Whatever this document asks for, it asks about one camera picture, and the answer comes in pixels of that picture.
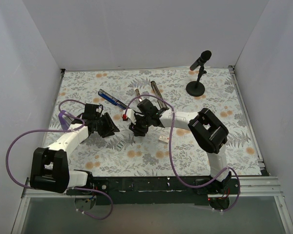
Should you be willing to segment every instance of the gray wall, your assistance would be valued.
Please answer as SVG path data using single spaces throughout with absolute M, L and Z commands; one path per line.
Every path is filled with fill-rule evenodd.
M 48 126 L 59 81 L 60 70 L 23 2 L 0 0 L 0 234 L 11 232 L 22 193 L 6 172 L 6 150 L 22 132 Z M 12 149 L 12 173 L 21 182 L 42 137 L 25 137 Z
M 270 0 L 236 64 L 251 123 L 293 221 L 293 0 Z
M 234 65 L 268 0 L 23 0 L 68 70 Z

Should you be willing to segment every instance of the purple cable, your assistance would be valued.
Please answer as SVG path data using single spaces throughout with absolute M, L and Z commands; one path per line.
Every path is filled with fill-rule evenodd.
M 130 104 L 131 104 L 135 99 L 138 99 L 138 98 L 143 97 L 143 96 L 148 96 L 148 97 L 156 98 L 156 99 L 158 99 L 158 100 L 164 102 L 164 103 L 165 103 L 166 105 L 168 105 L 168 106 L 171 108 L 171 110 L 172 110 L 171 128 L 170 128 L 170 132 L 169 132 L 169 141 L 168 141 L 168 145 L 169 145 L 169 147 L 168 147 L 168 151 L 169 151 L 169 160 L 170 160 L 171 168 L 172 168 L 172 170 L 173 170 L 173 172 L 174 172 L 176 178 L 177 178 L 177 179 L 178 179 L 183 185 L 185 185 L 186 187 L 189 187 L 189 188 L 193 188 L 193 189 L 202 188 L 202 187 L 205 187 L 205 186 L 211 184 L 211 183 L 212 183 L 214 180 L 216 180 L 216 179 L 217 179 L 217 178 L 218 178 L 218 177 L 219 177 L 219 176 L 220 176 L 225 170 L 230 169 L 230 170 L 233 171 L 233 173 L 236 175 L 237 180 L 238 180 L 239 192 L 238 192 L 238 195 L 237 195 L 237 197 L 236 197 L 235 202 L 234 202 L 229 208 L 225 209 L 224 211 L 228 211 L 228 210 L 230 210 L 234 205 L 236 205 L 236 203 L 237 203 L 237 201 L 238 201 L 238 198 L 239 198 L 239 195 L 240 195 L 240 180 L 239 180 L 239 177 L 238 177 L 237 173 L 235 172 L 235 170 L 234 170 L 233 168 L 231 168 L 231 167 L 224 168 L 224 169 L 222 169 L 222 170 L 221 170 L 221 171 L 220 171 L 220 172 L 219 172 L 219 173 L 218 173 L 213 179 L 211 179 L 209 182 L 207 182 L 207 183 L 205 183 L 205 184 L 202 184 L 202 185 L 190 185 L 190 184 L 185 183 L 185 182 L 184 182 L 184 181 L 178 176 L 178 174 L 177 174 L 177 172 L 176 172 L 176 169 L 175 169 L 175 166 L 174 166 L 174 163 L 173 163 L 173 161 L 172 161 L 172 152 L 171 152 L 171 141 L 172 141 L 172 140 L 171 140 L 171 139 L 172 139 L 173 128 L 174 128 L 174 124 L 175 124 L 175 112 L 174 112 L 174 108 L 173 108 L 173 106 L 172 106 L 171 104 L 169 104 L 168 102 L 166 102 L 165 100 L 163 100 L 163 99 L 161 99 L 161 98 L 159 98 L 159 97 L 157 97 L 157 96 L 149 95 L 149 94 L 142 94 L 142 95 L 139 95 L 139 96 L 137 96 L 137 97 L 134 97 L 134 98 L 129 102 L 129 104 L 128 104 L 126 110 L 125 110 L 125 115 L 127 114 L 127 110 L 128 110 L 128 108 L 129 108 Z
M 24 188 L 27 188 L 27 189 L 34 189 L 28 185 L 25 185 L 25 184 L 21 184 L 20 182 L 18 182 L 12 175 L 11 171 L 10 171 L 10 166 L 9 166 L 9 155 L 10 155 L 10 151 L 13 147 L 13 145 L 23 136 L 27 135 L 27 134 L 30 134 L 30 133 L 48 133 L 48 132 L 51 132 L 51 133 L 69 133 L 69 132 L 72 132 L 72 131 L 77 131 L 79 129 L 81 129 L 82 127 L 84 127 L 84 120 L 81 119 L 81 118 L 77 118 L 75 116 L 73 116 L 72 114 L 67 114 L 65 111 L 62 111 L 61 110 L 61 105 L 65 102 L 68 102 L 68 101 L 74 101 L 74 102 L 77 102 L 77 103 L 80 103 L 82 105 L 85 105 L 83 102 L 81 101 L 77 101 L 77 100 L 73 100 L 73 99 L 68 99 L 68 100 L 65 100 L 65 101 L 62 101 L 60 104 L 59 104 L 59 111 L 61 113 L 63 113 L 63 115 L 65 116 L 68 116 L 68 117 L 71 117 L 73 119 L 77 119 L 77 120 L 80 120 L 82 122 L 82 125 L 79 126 L 78 128 L 75 128 L 75 129 L 72 129 L 72 130 L 49 130 L 49 129 L 36 129 L 36 130 L 31 130 L 31 131 L 28 131 L 28 132 L 25 132 L 21 135 L 19 135 L 17 138 L 15 138 L 12 143 L 10 144 L 7 152 L 6 152 L 6 155 L 5 155 L 5 167 L 6 167 L 6 171 L 8 172 L 8 175 L 10 176 L 11 180 L 16 183 L 17 185 L 21 186 L 21 187 L 24 187 Z
M 108 200 L 111 202 L 111 209 L 110 209 L 109 213 L 106 216 L 104 216 L 104 217 L 97 217 L 97 216 L 95 216 L 95 215 L 93 215 L 93 214 L 91 214 L 91 213 L 89 213 L 87 211 L 84 211 L 82 209 L 77 209 L 78 211 L 84 212 L 86 215 L 88 215 L 88 216 L 90 216 L 90 217 L 92 217 L 94 219 L 98 219 L 98 220 L 103 220 L 103 219 L 106 219 L 107 217 L 110 216 L 110 214 L 113 211 L 113 200 L 112 200 L 112 198 L 109 195 L 107 195 L 106 193 L 104 193 L 102 191 L 95 190 L 95 189 L 84 189 L 84 188 L 79 188 L 79 187 L 75 187 L 74 189 L 82 190 L 82 191 L 92 191 L 92 192 L 95 192 L 95 193 L 102 194 L 102 195 L 106 196 L 108 198 Z

